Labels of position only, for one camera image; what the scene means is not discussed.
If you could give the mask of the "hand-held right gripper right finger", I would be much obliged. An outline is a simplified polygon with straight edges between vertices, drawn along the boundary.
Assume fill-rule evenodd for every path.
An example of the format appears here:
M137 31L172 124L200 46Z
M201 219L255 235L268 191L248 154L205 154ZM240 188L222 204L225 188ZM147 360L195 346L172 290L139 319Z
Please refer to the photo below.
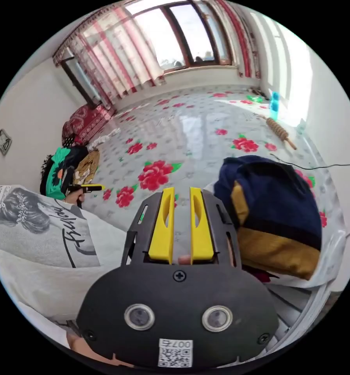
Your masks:
M200 188L190 187L191 264L212 261L214 248Z

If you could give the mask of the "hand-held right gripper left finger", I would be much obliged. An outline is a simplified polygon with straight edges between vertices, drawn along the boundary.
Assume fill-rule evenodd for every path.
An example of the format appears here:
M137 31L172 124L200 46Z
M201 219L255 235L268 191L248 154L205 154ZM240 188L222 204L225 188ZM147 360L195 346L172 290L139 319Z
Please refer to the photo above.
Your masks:
M152 261L171 263L174 243L175 193L163 189L148 256Z

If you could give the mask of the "person's left hand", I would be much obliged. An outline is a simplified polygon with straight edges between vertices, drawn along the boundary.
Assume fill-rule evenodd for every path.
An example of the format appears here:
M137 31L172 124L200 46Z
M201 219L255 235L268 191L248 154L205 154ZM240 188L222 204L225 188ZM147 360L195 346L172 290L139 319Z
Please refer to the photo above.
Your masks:
M77 205L78 202L83 203L84 198L85 196L83 190L79 189L77 191L70 192L68 195L66 195L64 202Z

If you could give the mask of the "person's right hand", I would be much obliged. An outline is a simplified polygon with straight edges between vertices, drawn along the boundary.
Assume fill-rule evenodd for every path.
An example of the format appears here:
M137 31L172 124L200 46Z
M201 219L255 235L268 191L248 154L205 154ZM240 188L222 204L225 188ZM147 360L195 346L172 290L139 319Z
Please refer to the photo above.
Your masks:
M134 365L120 361L116 359L115 355L113 355L112 359L104 358L98 354L96 354L89 346L87 345L86 341L82 337L78 337L71 333L66 333L67 341L71 350L79 353L85 357L91 358L96 361L100 361L102 363L106 363L113 366L125 366L133 368Z

